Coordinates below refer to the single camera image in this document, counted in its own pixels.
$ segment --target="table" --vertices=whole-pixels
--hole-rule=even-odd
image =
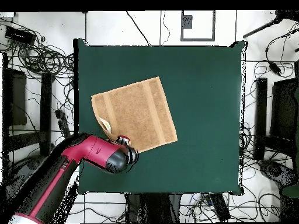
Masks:
[[[79,86],[75,130],[105,138],[91,96],[159,76],[178,136],[175,143],[141,153],[129,173],[111,175],[82,163],[79,193],[240,191],[244,47],[243,41],[234,47],[108,47],[74,40]]]

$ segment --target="black frame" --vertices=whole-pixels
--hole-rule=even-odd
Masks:
[[[181,28],[180,28],[180,40],[181,41],[215,41],[215,22],[216,22],[216,10],[213,10],[213,25],[212,25],[212,38],[184,38],[183,30],[185,28],[185,20],[190,19],[191,16],[184,15],[184,11],[182,10],[181,14]]]

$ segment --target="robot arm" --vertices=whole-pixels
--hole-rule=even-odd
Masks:
[[[138,152],[129,147],[128,139],[123,136],[113,142],[94,135],[81,134],[63,150],[54,164],[45,170],[47,160],[24,183],[27,188],[20,189],[27,191],[27,194],[10,223],[50,223],[64,198],[73,172],[83,160],[105,172],[121,173],[129,164],[136,163]]]

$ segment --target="brown towel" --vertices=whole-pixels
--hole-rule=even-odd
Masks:
[[[178,140],[159,77],[95,94],[91,101],[96,119],[110,139],[126,136],[139,152]],[[111,133],[101,119],[110,124]]]

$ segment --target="black cable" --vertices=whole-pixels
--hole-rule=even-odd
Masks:
[[[94,209],[92,209],[92,208],[85,208],[85,210],[91,210],[92,212],[94,212],[95,214],[97,214],[97,215],[99,215],[99,216],[102,216],[102,217],[104,217],[104,218],[106,218],[107,220],[109,220],[109,221],[111,221],[111,222],[114,222],[114,223],[120,223],[120,222],[118,222],[117,221],[117,219],[115,218],[115,217],[108,217],[108,216],[105,216],[105,215],[102,215],[101,213],[98,213],[98,212],[96,212]],[[85,211],[84,209],[83,210],[81,210],[81,211],[78,211],[78,212],[74,212],[74,213],[69,213],[69,215],[76,215],[76,214],[79,214],[79,213],[81,213],[81,212],[83,212],[83,211]]]
[[[280,38],[282,38],[282,37],[288,37],[288,36],[290,37],[291,34],[297,32],[297,31],[299,31],[299,29],[294,29],[294,30],[289,31],[288,33],[282,35],[282,36],[279,36],[279,37],[277,37],[277,38],[274,38],[272,41],[270,41],[270,43],[268,44],[268,46],[267,46],[266,49],[265,49],[266,59],[267,59],[267,62],[269,63],[269,67],[270,67],[270,69],[271,69],[276,75],[278,75],[278,76],[280,76],[280,77],[282,77],[282,78],[288,78],[289,76],[291,76],[291,75],[293,74],[293,72],[294,72],[294,67],[293,67],[293,65],[292,65],[291,63],[282,63],[282,64],[280,64],[280,65],[283,66],[283,67],[284,67],[283,64],[290,64],[291,67],[292,67],[292,73],[291,73],[291,75],[289,75],[289,76],[282,76],[282,75],[281,75],[281,70],[280,70],[279,66],[278,66],[276,63],[270,61],[269,58],[268,58],[269,47],[270,47],[270,45],[272,45],[276,40],[278,40],[278,39],[280,39]]]
[[[27,155],[27,157],[29,157],[30,154],[31,154],[32,152],[36,151],[36,150],[39,149],[39,148],[40,148],[40,147],[37,147],[36,149],[32,150],[32,151]]]
[[[260,200],[264,197],[264,196],[267,196],[267,195],[271,195],[271,196],[274,196],[274,197],[276,197],[279,201],[280,201],[280,198],[277,196],[277,195],[275,195],[275,194],[273,194],[273,193],[265,193],[265,194],[263,194],[263,195],[261,195],[260,197],[259,197],[259,201],[258,201],[258,205],[259,205],[259,212],[260,212],[260,216],[262,217],[262,219],[263,219],[263,221],[264,222],[266,222],[266,220],[264,219],[264,214],[262,213],[262,207],[260,207],[260,205],[261,205],[261,203],[260,203]]]
[[[129,17],[131,18],[131,20],[133,21],[133,23],[135,24],[135,26],[136,26],[136,28],[139,30],[139,32],[142,34],[142,36],[145,38],[144,34],[143,34],[142,31],[139,29],[139,27],[137,26],[135,20],[132,18],[132,16],[131,16],[127,11],[126,11],[126,13],[127,13],[127,15],[129,15]]]
[[[165,23],[164,23],[165,14],[166,14],[166,11],[164,11],[164,17],[163,17],[163,25],[164,25],[164,27],[166,27],[166,25],[165,25]],[[170,35],[171,35],[171,32],[169,31],[168,27],[166,27],[166,28],[167,28],[167,30],[168,30],[168,37],[167,37],[167,40],[164,41],[164,42],[162,43],[162,45],[163,45],[165,42],[168,41],[168,39],[169,39],[169,37],[170,37]]]

